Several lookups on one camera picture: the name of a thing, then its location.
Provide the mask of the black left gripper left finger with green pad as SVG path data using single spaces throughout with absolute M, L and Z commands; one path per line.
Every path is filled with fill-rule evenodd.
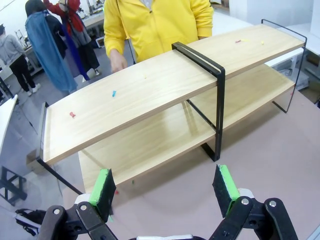
M 92 240 L 116 240 L 107 226 L 116 192 L 111 169 L 101 169 L 89 194 L 81 194 L 73 206 L 52 205 L 39 229 L 39 240 L 76 240 L 88 235 Z

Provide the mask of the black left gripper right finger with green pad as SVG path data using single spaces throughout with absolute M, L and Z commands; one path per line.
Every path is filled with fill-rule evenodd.
M 298 236 L 279 198 L 257 201 L 248 189 L 241 194 L 226 165 L 218 164 L 213 190 L 223 220 L 211 240 L 235 240 L 242 229 L 252 229 L 260 240 L 297 240 Z

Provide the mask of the person's right hand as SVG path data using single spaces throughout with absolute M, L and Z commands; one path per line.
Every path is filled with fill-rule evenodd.
M 125 57 L 118 52 L 117 49 L 112 49 L 109 54 L 111 70 L 113 73 L 119 72 L 128 67 L 128 62 Z

